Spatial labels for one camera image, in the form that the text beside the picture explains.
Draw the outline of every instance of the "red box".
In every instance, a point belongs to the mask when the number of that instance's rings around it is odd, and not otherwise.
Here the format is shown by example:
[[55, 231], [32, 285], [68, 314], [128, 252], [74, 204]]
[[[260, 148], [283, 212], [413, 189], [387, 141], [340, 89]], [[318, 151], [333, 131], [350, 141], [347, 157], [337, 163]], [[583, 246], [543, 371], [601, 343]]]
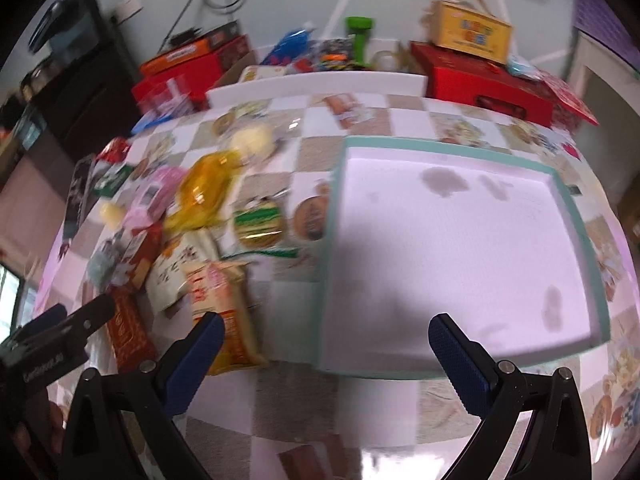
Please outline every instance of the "red box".
[[172, 77], [183, 76], [189, 88], [189, 96], [197, 105], [206, 102], [205, 92], [212, 88], [222, 75], [249, 52], [247, 36], [240, 36], [221, 46], [219, 49], [180, 63], [160, 72], [145, 77], [131, 92], [137, 102], [142, 101], [149, 92], [159, 84], [163, 84]]
[[551, 126], [556, 99], [544, 83], [514, 77], [489, 61], [429, 43], [411, 41], [410, 50], [429, 77], [426, 97]]

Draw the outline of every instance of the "window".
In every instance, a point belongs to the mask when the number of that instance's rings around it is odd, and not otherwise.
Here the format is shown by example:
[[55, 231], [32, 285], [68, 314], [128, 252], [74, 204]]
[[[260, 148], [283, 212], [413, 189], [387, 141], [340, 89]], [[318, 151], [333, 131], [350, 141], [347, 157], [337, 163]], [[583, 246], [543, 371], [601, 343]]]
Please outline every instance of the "window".
[[15, 327], [24, 280], [0, 265], [0, 341], [4, 341]]

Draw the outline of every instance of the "checkered tablecloth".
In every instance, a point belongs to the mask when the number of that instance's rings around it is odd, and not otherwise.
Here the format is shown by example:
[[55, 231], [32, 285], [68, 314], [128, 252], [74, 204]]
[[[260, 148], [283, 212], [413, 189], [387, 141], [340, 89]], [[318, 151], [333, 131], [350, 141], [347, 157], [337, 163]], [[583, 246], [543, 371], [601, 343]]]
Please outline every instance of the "checkered tablecloth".
[[[238, 179], [223, 213], [229, 215], [234, 204], [252, 197], [288, 188], [284, 211], [290, 222], [303, 200], [330, 185], [330, 172], [347, 135], [439, 139], [513, 153], [556, 168], [570, 186], [596, 250], [612, 324], [622, 327], [622, 332], [612, 329], [614, 339], [620, 339], [620, 333], [638, 330], [637, 283], [630, 274], [633, 269], [628, 268], [628, 249], [620, 242], [622, 231], [615, 221], [612, 223], [612, 214], [602, 201], [602, 189], [568, 134], [449, 102], [386, 94], [354, 96], [370, 108], [373, 118], [349, 130], [340, 127], [323, 95], [273, 98], [268, 113], [297, 120], [299, 125], [265, 167], [249, 170]], [[133, 139], [127, 160], [139, 162], [156, 143], [172, 136], [167, 163], [188, 168], [216, 149], [210, 122], [226, 111], [208, 110], [143, 132]], [[114, 200], [124, 200], [129, 186], [125, 184]], [[80, 305], [87, 260], [100, 241], [111, 234], [99, 219], [99, 205], [89, 214], [62, 261], [48, 305]], [[254, 322], [262, 351], [272, 363], [265, 368], [206, 377], [188, 414], [177, 421], [187, 442], [211, 477], [225, 480], [284, 480], [277, 454], [329, 433], [342, 435], [353, 462], [354, 478], [385, 467], [389, 478], [439, 478], [479, 420], [466, 413], [447, 380], [363, 380], [323, 374], [306, 364], [310, 360], [310, 306], [319, 286], [316, 265], [322, 240], [301, 240], [292, 230], [288, 236], [288, 244], [303, 249], [299, 259], [256, 257], [251, 265], [250, 291], [259, 304], [253, 309]], [[222, 250], [230, 250], [235, 243], [227, 229], [220, 238]], [[626, 251], [626, 259], [620, 251]], [[171, 319], [162, 314], [154, 319], [143, 304], [141, 311], [160, 352], [191, 327], [187, 309]], [[581, 390], [591, 392], [602, 387], [604, 377], [610, 374], [610, 345], [562, 362], [574, 372], [578, 384], [587, 381]], [[89, 350], [88, 366], [114, 371], [113, 353], [104, 333], [92, 338]], [[539, 371], [551, 373], [558, 365], [545, 365]], [[60, 381], [55, 393], [59, 402], [69, 404], [80, 372], [76, 370]], [[596, 401], [591, 397], [583, 400], [588, 422]], [[513, 438], [522, 436], [525, 427], [526, 421], [519, 422]], [[591, 443], [596, 449], [599, 437], [592, 436]], [[516, 448], [510, 445], [503, 455], [496, 471], [498, 478], [504, 477]], [[420, 476], [411, 476], [410, 472]]]

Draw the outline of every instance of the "blue gripper pad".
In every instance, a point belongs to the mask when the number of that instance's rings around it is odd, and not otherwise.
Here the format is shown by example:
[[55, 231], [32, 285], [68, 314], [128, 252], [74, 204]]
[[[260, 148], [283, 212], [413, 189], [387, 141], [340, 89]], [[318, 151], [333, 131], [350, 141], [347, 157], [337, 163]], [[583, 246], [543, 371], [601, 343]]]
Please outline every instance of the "blue gripper pad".
[[473, 346], [476, 344], [466, 338], [447, 314], [438, 314], [433, 317], [429, 323], [428, 333], [429, 345], [465, 409], [471, 415], [485, 418], [492, 404], [492, 387], [490, 380], [482, 373], [469, 353], [474, 351]]
[[190, 335], [202, 330], [200, 336], [191, 342], [184, 357], [175, 366], [165, 383], [164, 412], [167, 416], [180, 415], [187, 411], [191, 399], [196, 394], [207, 370], [218, 355], [225, 339], [225, 322], [218, 314], [207, 313], [191, 329]]

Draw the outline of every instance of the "table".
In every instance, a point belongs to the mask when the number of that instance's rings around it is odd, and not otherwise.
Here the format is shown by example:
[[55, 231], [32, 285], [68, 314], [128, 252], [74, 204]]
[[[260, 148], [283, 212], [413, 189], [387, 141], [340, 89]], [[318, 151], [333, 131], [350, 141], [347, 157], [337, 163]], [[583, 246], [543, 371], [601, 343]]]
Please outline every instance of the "table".
[[[527, 371], [550, 374], [560, 365], [573, 371], [590, 432], [594, 478], [613, 478], [640, 438], [640, 296], [622, 229], [603, 202], [593, 172], [565, 132], [419, 94], [378, 91], [354, 94], [371, 108], [374, 118], [350, 131], [341, 129], [322, 94], [274, 97], [269, 113], [299, 120], [297, 134], [259, 173], [249, 170], [239, 179], [224, 212], [229, 214], [235, 202], [289, 187], [285, 210], [290, 221], [299, 203], [330, 184], [330, 171], [347, 134], [440, 139], [513, 153], [556, 168], [563, 181], [577, 186], [581, 193], [574, 199], [602, 270], [612, 340], [585, 354]], [[190, 167], [216, 148], [216, 141], [202, 124], [227, 110], [227, 106], [214, 108], [143, 132], [133, 139], [127, 160], [139, 161], [155, 142], [173, 136], [168, 163]], [[127, 185], [114, 200], [126, 193]], [[60, 301], [78, 308], [86, 261], [109, 234], [94, 208], [60, 264], [48, 305]], [[291, 237], [291, 243], [303, 248], [300, 260], [292, 263], [257, 257], [252, 264], [250, 291], [260, 303], [254, 308], [254, 321], [271, 364], [206, 377], [187, 414], [175, 421], [187, 442], [211, 477], [225, 480], [285, 480], [277, 454], [329, 433], [342, 436], [353, 478], [440, 478], [479, 419], [466, 413], [447, 380], [337, 377], [307, 364], [304, 330], [318, 287], [315, 266], [322, 240]], [[220, 240], [223, 250], [233, 242], [227, 230]], [[191, 314], [186, 309], [172, 319], [164, 315], [154, 319], [144, 306], [141, 313], [160, 352], [191, 327]], [[113, 352], [103, 332], [91, 339], [88, 351], [86, 366], [114, 371]], [[80, 372], [76, 370], [52, 388], [59, 403], [69, 405]], [[522, 416], [494, 472], [496, 478], [504, 478], [526, 425], [527, 417]], [[143, 449], [140, 444], [139, 451], [146, 456]], [[147, 459], [152, 468], [153, 460]]]

